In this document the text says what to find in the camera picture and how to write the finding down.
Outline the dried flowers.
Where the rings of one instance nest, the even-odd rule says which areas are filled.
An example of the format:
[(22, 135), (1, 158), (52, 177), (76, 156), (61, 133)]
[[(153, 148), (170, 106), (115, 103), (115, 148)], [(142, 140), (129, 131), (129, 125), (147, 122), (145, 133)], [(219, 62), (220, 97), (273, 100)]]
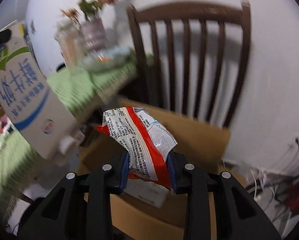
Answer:
[(80, 13), (83, 14), (86, 22), (93, 22), (101, 18), (100, 13), (105, 5), (112, 5), (116, 2), (117, 0), (79, 0), (77, 3), (78, 9), (60, 9), (60, 12), (62, 17), (68, 18), (74, 24), (80, 25)]

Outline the dark wooden chair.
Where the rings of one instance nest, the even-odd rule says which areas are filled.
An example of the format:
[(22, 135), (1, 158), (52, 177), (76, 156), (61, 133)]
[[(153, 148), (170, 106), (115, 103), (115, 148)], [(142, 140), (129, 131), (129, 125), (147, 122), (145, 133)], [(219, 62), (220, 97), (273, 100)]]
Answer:
[(200, 24), (200, 47), (198, 64), (198, 83), (194, 104), (194, 118), (198, 118), (200, 101), (203, 93), (203, 81), (205, 74), (205, 61), (207, 52), (207, 22), (218, 23), (218, 47), (216, 73), (213, 80), (212, 92), (209, 100), (205, 121), (210, 122), (218, 88), (225, 53), (225, 34), (227, 24), (239, 26), (242, 30), (241, 57), (238, 64), (238, 74), (233, 90), (229, 109), (227, 111), (223, 127), (231, 125), (236, 108), (244, 86), (245, 75), (248, 69), (251, 47), (251, 4), (248, 0), (241, 1), (241, 8), (200, 1), (168, 2), (137, 10), (132, 4), (126, 8), (129, 29), (132, 35), (137, 60), (137, 72), (144, 81), (146, 88), (145, 102), (158, 107), (163, 106), (161, 60), (157, 33), (157, 22), (164, 22), (167, 32), (167, 52), (169, 70), (169, 106), (171, 111), (176, 107), (176, 67), (173, 21), (181, 21), (184, 31), (184, 78), (182, 93), (182, 114), (188, 113), (188, 98), (190, 88), (190, 52), (191, 52), (191, 28), (190, 21), (195, 20)]

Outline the white blue milk carton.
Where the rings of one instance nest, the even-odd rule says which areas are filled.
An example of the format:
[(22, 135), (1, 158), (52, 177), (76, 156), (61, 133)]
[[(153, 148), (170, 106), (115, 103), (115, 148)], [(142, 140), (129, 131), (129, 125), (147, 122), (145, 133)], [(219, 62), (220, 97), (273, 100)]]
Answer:
[(39, 155), (63, 166), (77, 147), (78, 122), (47, 84), (23, 25), (14, 22), (6, 29), (12, 35), (0, 45), (0, 105)]

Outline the pale green wavy dish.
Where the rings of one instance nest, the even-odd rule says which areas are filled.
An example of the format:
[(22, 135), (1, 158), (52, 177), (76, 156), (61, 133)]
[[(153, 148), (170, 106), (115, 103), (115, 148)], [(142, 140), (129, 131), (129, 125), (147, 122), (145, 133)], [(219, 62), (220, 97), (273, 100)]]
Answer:
[(90, 52), (80, 62), (81, 67), (90, 73), (101, 73), (122, 67), (131, 55), (130, 47), (113, 46), (109, 49)]

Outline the purple ribbed vase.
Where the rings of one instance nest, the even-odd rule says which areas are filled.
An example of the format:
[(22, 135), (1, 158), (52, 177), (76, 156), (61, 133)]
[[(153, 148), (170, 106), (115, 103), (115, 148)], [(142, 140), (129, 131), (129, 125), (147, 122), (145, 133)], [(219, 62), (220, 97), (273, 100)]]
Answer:
[(84, 36), (84, 49), (87, 53), (105, 48), (108, 39), (100, 18), (83, 23), (81, 25), (81, 32)]

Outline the green checked tablecloth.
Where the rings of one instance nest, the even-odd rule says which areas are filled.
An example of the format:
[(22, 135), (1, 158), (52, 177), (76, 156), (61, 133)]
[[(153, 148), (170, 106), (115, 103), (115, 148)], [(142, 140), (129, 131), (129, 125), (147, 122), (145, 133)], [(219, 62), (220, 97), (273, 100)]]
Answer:
[(6, 224), (15, 202), (49, 162), (65, 158), (60, 142), (107, 104), (137, 75), (129, 52), (112, 68), (63, 68), (44, 77), (31, 53), (21, 48), (0, 70), (0, 223)]

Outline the red white snack wrapper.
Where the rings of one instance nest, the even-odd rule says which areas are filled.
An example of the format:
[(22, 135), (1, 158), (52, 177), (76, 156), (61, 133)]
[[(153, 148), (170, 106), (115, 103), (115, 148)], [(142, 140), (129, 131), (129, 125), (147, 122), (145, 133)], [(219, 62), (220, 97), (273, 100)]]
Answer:
[(128, 152), (129, 179), (150, 181), (171, 189), (167, 157), (178, 142), (146, 109), (120, 107), (107, 110), (97, 130), (109, 135)]

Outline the clear glass jar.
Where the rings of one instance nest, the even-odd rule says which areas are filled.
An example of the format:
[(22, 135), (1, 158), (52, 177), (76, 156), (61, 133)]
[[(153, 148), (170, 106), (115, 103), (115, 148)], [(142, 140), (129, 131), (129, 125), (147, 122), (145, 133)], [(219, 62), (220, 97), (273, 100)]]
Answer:
[(68, 68), (78, 67), (85, 56), (84, 37), (71, 22), (59, 25), (54, 39), (59, 43), (60, 51)]

